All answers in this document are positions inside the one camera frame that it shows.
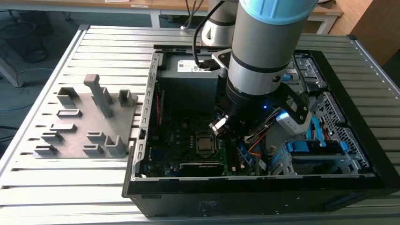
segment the black plastic frame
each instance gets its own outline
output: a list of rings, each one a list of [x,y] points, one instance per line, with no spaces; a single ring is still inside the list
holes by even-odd
[[[179,49],[179,51],[168,51],[171,48]],[[160,49],[157,53],[191,54],[184,51],[184,49],[191,49],[189,46],[156,45],[155,49]],[[219,47],[199,47],[200,49],[221,50]],[[299,206],[303,207],[303,210],[296,208],[296,210],[287,212],[332,211],[368,197],[388,195],[399,191],[400,176],[323,52],[296,50],[295,53],[311,56],[377,176],[359,178],[320,178],[315,176],[301,179],[259,178],[257,180],[225,180],[221,177],[216,180],[131,181],[131,175],[127,175],[123,196],[132,199],[139,208],[143,208],[141,211],[147,216],[271,214],[276,211],[264,202],[257,203],[263,207],[261,210],[253,210],[249,213],[247,208],[255,204],[255,201],[259,201],[257,198],[268,199],[281,195],[281,201],[285,202],[291,201],[293,196],[301,198],[303,195],[307,196],[309,193],[319,195],[320,199],[304,202],[303,206]],[[239,205],[232,205],[232,198],[241,199]],[[179,199],[191,199],[191,202],[187,202],[187,200],[180,202]],[[207,208],[203,213],[196,211],[200,206],[197,208],[193,206],[191,209],[189,205],[193,201],[203,203],[211,202],[211,199],[216,199],[215,202],[219,207]]]

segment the table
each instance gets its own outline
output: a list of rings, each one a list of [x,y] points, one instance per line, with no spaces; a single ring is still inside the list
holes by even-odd
[[[148,219],[129,199],[121,198],[127,167],[123,159],[35,159],[36,138],[47,129],[44,112],[56,107],[56,92],[99,74],[109,92],[129,89],[144,101],[153,44],[191,45],[193,30],[91,26],[77,31],[28,116],[0,161],[0,221],[5,224],[263,223],[399,224],[400,193],[368,199],[333,212]],[[385,153],[400,172],[400,91],[357,41],[347,36],[304,34],[299,49],[320,50],[333,67]],[[137,136],[141,110],[132,122]]]
[[[132,13],[149,14],[153,28],[160,27],[160,15],[188,15],[184,0],[131,0],[129,2],[105,3],[104,0],[0,0],[0,8],[19,10],[41,10],[63,12]],[[196,15],[205,16],[208,1],[205,0]],[[331,9],[316,7],[309,21],[321,22],[317,33],[328,34],[336,19],[343,16],[337,5]]]

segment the blue cable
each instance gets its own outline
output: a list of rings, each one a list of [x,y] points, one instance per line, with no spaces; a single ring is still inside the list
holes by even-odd
[[[29,105],[25,105],[25,106],[23,106],[23,107],[19,107],[19,108],[0,109],[0,111],[13,111],[13,110],[19,110],[19,109],[28,108],[28,107],[29,107],[29,106],[32,106],[32,105],[33,105],[33,103],[32,103],[32,104],[29,104]]]

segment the wooden desk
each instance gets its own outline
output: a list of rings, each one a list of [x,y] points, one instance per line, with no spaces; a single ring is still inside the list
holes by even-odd
[[[68,7],[104,7],[104,8],[132,8],[132,5],[151,7],[152,0],[131,0],[129,2],[109,2],[105,0],[0,0],[3,3],[12,4],[32,4],[32,5],[51,5]]]
[[[184,0],[131,0],[129,2],[105,3],[105,0],[0,0],[0,8],[63,12],[101,12],[149,14],[151,24],[160,27],[160,15],[187,15]],[[196,15],[207,15],[208,0],[204,1]],[[309,20],[320,21],[319,34],[328,34],[343,10],[335,5],[331,9],[320,6],[311,13]]]
[[[193,5],[193,0],[188,0],[189,7]],[[155,9],[172,9],[172,10],[187,10],[187,4],[184,0],[152,0],[151,7]],[[208,10],[208,0],[204,1],[199,11]],[[343,16],[343,10],[335,4],[332,8],[323,8],[317,6],[312,11],[311,15],[335,15]]]

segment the floor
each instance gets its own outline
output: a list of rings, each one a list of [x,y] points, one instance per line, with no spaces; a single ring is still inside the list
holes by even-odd
[[[64,20],[61,12],[48,12],[49,21],[55,32],[43,37],[43,42],[49,51],[48,58],[39,63],[25,63],[4,41],[0,41],[0,57],[15,67],[16,71],[24,71],[29,68],[55,68],[71,39],[76,33],[80,24],[105,25],[105,26],[135,26],[151,27],[149,15],[131,14],[105,14],[105,13],[72,13],[72,19]],[[179,28],[185,22],[187,17],[181,16],[168,22],[160,18],[161,27]],[[193,27],[200,23],[201,17],[193,18]],[[8,13],[0,13],[0,28],[12,24],[13,20]],[[384,66],[385,71],[393,76],[396,83],[400,83],[400,76],[395,76],[400,71],[400,53]],[[19,127],[31,107],[20,110],[7,111],[21,106],[32,104],[41,91],[44,83],[51,75],[48,70],[31,70],[19,75],[25,84],[21,89],[13,88],[8,81],[0,75],[0,126]],[[16,133],[13,130],[0,129],[0,156],[7,149],[11,138]]]

